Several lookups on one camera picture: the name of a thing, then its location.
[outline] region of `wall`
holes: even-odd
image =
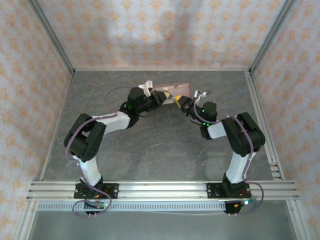
[[[0,239],[12,239],[70,75],[26,0],[0,1]]]
[[[285,176],[320,236],[320,4],[298,0],[254,77]]]
[[[39,0],[72,65],[248,68],[285,0]]]

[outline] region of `black mounting plate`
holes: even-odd
[[[222,182],[208,182],[206,184],[206,193],[208,199],[249,199],[251,198],[251,193],[248,191],[249,184],[244,184],[242,188],[233,191],[232,195],[227,195],[226,191],[223,189]]]
[[[80,189],[81,186],[82,186],[81,183],[77,183],[75,185],[75,189]],[[104,192],[109,194],[112,199],[117,199],[118,198],[118,193],[119,193],[119,184],[118,183],[104,182],[103,185],[102,185],[102,189],[103,189]],[[90,197],[90,196],[82,195],[79,191],[78,192],[75,191],[73,197],[75,199],[107,199],[107,197],[105,195],[101,195],[100,198]]]

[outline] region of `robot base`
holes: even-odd
[[[247,183],[231,183],[226,174],[223,175],[222,183],[207,183],[206,192],[208,199],[235,198],[249,199],[251,198],[250,186]]]
[[[105,183],[103,178],[94,186],[107,194],[112,199],[118,198],[119,184],[118,183]],[[107,199],[107,197],[93,189],[91,189],[82,179],[75,185],[74,196],[75,199]]]

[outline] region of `wire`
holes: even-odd
[[[114,90],[117,90],[117,89],[132,89],[132,88],[135,88],[136,86],[119,86],[119,87],[116,87],[112,90],[110,90],[104,97],[104,101],[107,102],[107,97],[110,93],[112,93]]]
[[[85,202],[84,205],[86,205],[86,206],[88,206],[90,208],[93,208],[93,209],[99,209],[97,206],[91,205],[91,204],[89,204],[87,202]]]
[[[142,115],[139,114],[139,117],[142,117],[142,118],[148,118],[150,116],[151,116],[151,111],[150,111],[150,114],[148,116],[142,116]]]
[[[199,95],[195,98],[194,103],[193,103],[193,110],[194,110],[194,112],[195,112],[195,115],[196,115],[200,120],[202,120],[202,121],[204,121],[205,123],[208,123],[208,124],[217,124],[217,123],[221,122],[221,120],[220,120],[220,121],[208,121],[208,120],[205,120],[204,118],[202,118],[202,117],[198,114],[198,112],[197,112],[197,110],[196,110],[196,103],[198,102],[198,100],[200,100],[200,98],[201,98],[201,95],[199,94]],[[246,162],[245,167],[244,167],[244,170],[243,170],[243,172],[242,172],[242,180],[243,180],[243,182],[246,183],[246,184],[254,184],[254,185],[257,185],[257,186],[261,189],[261,200],[260,200],[259,204],[258,204],[255,208],[253,208],[252,210],[250,210],[250,211],[238,213],[238,214],[247,214],[247,213],[252,213],[253,211],[257,210],[257,209],[261,206],[261,204],[262,204],[263,201],[264,201],[265,192],[264,192],[264,189],[262,188],[262,186],[261,186],[258,182],[247,181],[247,180],[245,179],[245,175],[246,175],[246,173],[247,173],[247,170],[248,170],[249,165],[250,165],[251,160],[252,160],[251,157],[252,157],[252,155],[253,155],[253,153],[254,153],[254,145],[253,145],[253,142],[252,142],[251,138],[249,137],[246,129],[245,129],[244,126],[241,124],[241,122],[240,122],[236,117],[234,117],[234,116],[233,116],[232,118],[233,118],[233,119],[236,121],[236,123],[240,126],[241,130],[243,131],[243,133],[244,133],[245,137],[247,138],[247,140],[248,140],[248,142],[249,142],[249,145],[250,145],[250,154],[249,154],[249,156],[248,156],[248,161]]]
[[[254,182],[254,181],[247,181],[247,180],[245,179],[245,175],[246,175],[246,173],[247,173],[247,170],[248,170],[249,165],[250,165],[250,162],[251,162],[251,157],[252,157],[252,155],[253,155],[253,153],[254,153],[254,144],[253,144],[253,142],[251,141],[251,138],[249,137],[249,134],[247,133],[246,129],[245,129],[244,126],[241,124],[241,122],[240,122],[236,117],[232,117],[232,118],[233,118],[233,119],[236,121],[236,123],[240,126],[241,130],[243,131],[243,133],[244,133],[245,137],[247,138],[247,140],[248,140],[248,142],[249,142],[249,145],[250,145],[250,155],[249,155],[249,157],[248,157],[248,161],[246,162],[245,167],[244,167],[244,170],[243,170],[243,172],[242,172],[242,180],[243,180],[243,182],[246,183],[246,184],[255,184],[255,185],[257,185],[257,186],[261,189],[261,200],[260,200],[259,204],[258,204],[256,207],[254,207],[253,209],[251,209],[250,211],[238,213],[238,214],[247,214],[247,213],[252,213],[253,211],[257,210],[257,209],[261,206],[261,204],[262,204],[263,201],[264,201],[265,191],[264,191],[264,189],[262,188],[262,186],[260,185],[260,183]]]
[[[112,93],[114,90],[124,89],[124,88],[126,88],[126,89],[130,88],[130,89],[131,89],[131,88],[134,88],[134,86],[120,86],[120,87],[116,87],[116,88],[110,90],[110,91],[105,95],[104,100],[106,101],[108,95],[109,95],[110,93]],[[67,144],[67,146],[66,146],[66,148],[65,148],[65,152],[64,152],[64,156],[65,156],[65,158],[66,158],[67,160],[75,161],[75,162],[76,162],[77,166],[79,167],[82,180],[83,180],[92,190],[94,190],[94,191],[96,191],[96,192],[98,192],[98,193],[100,193],[100,194],[105,195],[105,196],[109,199],[109,204],[108,204],[108,206],[107,206],[104,210],[102,210],[102,211],[100,211],[100,212],[98,212],[98,213],[96,213],[96,212],[94,213],[94,215],[95,215],[96,217],[97,217],[98,215],[101,215],[101,214],[105,213],[105,212],[110,208],[110,206],[111,206],[111,204],[112,204],[112,199],[111,199],[111,197],[110,197],[109,194],[107,194],[106,192],[101,191],[101,190],[95,188],[94,186],[92,186],[92,185],[87,181],[87,179],[85,178],[85,176],[84,176],[84,174],[83,174],[83,172],[82,172],[82,170],[81,170],[81,168],[80,168],[80,161],[78,160],[78,158],[77,158],[77,159],[73,158],[72,155],[69,153],[69,150],[70,150],[70,146],[71,146],[72,142],[75,140],[76,136],[78,135],[78,133],[82,130],[82,128],[83,128],[84,126],[86,126],[87,124],[89,124],[89,123],[91,123],[91,122],[93,122],[93,121],[95,121],[95,120],[109,119],[109,118],[116,117],[117,115],[118,115],[118,114],[115,113],[115,114],[113,114],[113,115],[105,115],[105,116],[93,117],[93,118],[85,121],[84,123],[82,123],[82,124],[78,127],[78,129],[73,133],[72,137],[70,138],[70,140],[69,140],[69,142],[68,142],[68,144]],[[73,215],[75,215],[75,216],[78,217],[78,218],[90,218],[91,214],[85,215],[85,216],[81,216],[81,215],[76,214],[76,212],[75,212],[75,207],[76,207],[76,205],[79,204],[79,203],[97,203],[97,204],[98,204],[98,203],[101,203],[101,202],[100,202],[100,201],[79,200],[79,201],[77,201],[77,202],[74,203],[74,205],[72,206],[72,213],[73,213]]]
[[[190,122],[192,122],[192,123],[194,123],[194,124],[196,124],[196,125],[202,126],[201,123],[197,123],[197,122],[195,122],[195,121],[192,121],[192,120],[191,120],[191,116],[189,116],[189,120],[190,120]]]
[[[210,212],[210,213],[187,213],[187,212],[170,212],[170,211],[143,211],[144,213],[154,214],[172,214],[172,215],[187,215],[187,216],[212,216],[212,215],[225,215],[225,212]]]

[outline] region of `yellow object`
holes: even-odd
[[[182,97],[182,95],[179,95],[179,96],[175,96],[174,97],[174,99],[175,99],[175,102],[176,102],[176,104],[178,105],[178,107],[181,109],[181,106],[180,106],[180,104],[179,104],[179,99]]]
[[[168,98],[168,97],[170,97],[170,93],[169,92],[167,92],[167,91],[164,91],[164,94],[165,94],[165,96],[166,96],[166,98]]]

